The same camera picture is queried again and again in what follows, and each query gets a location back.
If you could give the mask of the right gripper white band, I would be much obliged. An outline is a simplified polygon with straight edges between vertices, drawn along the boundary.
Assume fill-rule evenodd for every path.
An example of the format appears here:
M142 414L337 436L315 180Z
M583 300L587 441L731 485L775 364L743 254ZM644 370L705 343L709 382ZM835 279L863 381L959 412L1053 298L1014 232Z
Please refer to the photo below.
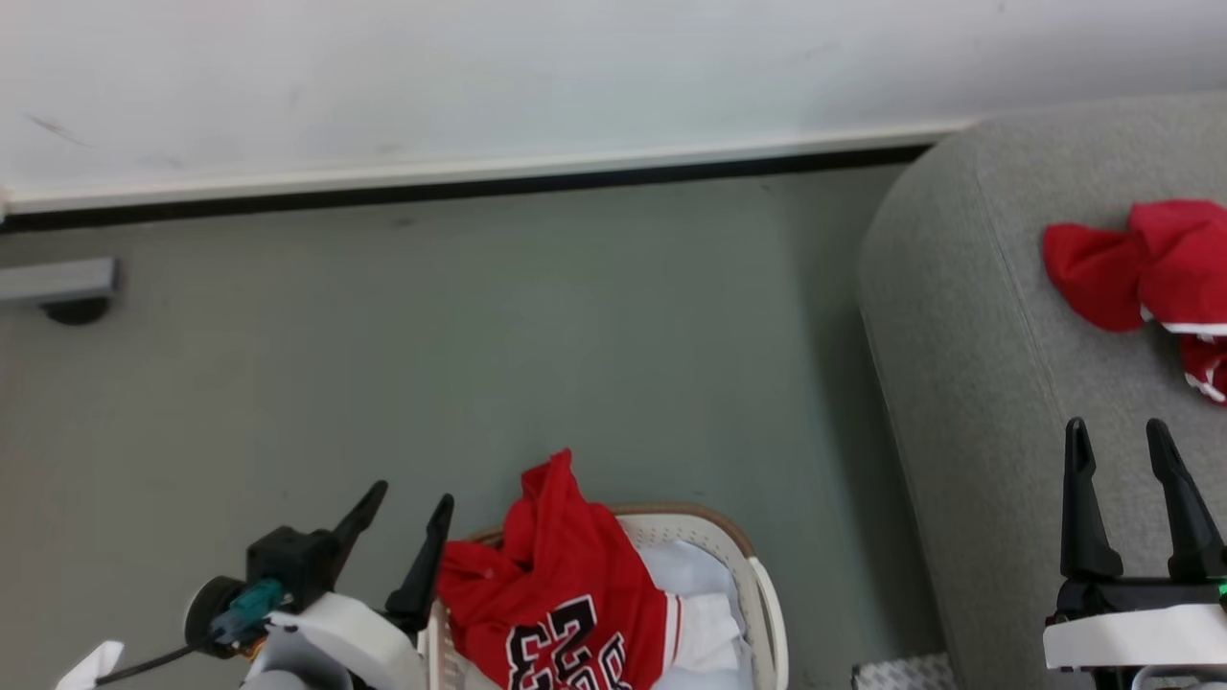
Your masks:
M1072 417L1064 440L1060 573L1103 581L1066 581L1056 591L1043 631L1048 668L1225 665L1225 540L1162 420L1148 419L1147 444L1169 516L1169 576L1177 582L1119 578L1121 555L1101 519L1088 428Z

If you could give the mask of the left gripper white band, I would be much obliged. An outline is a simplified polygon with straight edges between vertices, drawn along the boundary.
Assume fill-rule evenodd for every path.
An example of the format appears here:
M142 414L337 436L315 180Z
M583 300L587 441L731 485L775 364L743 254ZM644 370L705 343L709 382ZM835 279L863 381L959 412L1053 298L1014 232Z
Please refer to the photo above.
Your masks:
M375 481L334 530L280 527L248 548L248 576L270 576L290 591L272 611L245 673L249 689L426 689L425 661L409 634L427 629L452 529L454 497L443 494L402 584L387 595L385 616L335 584L360 534L382 508Z

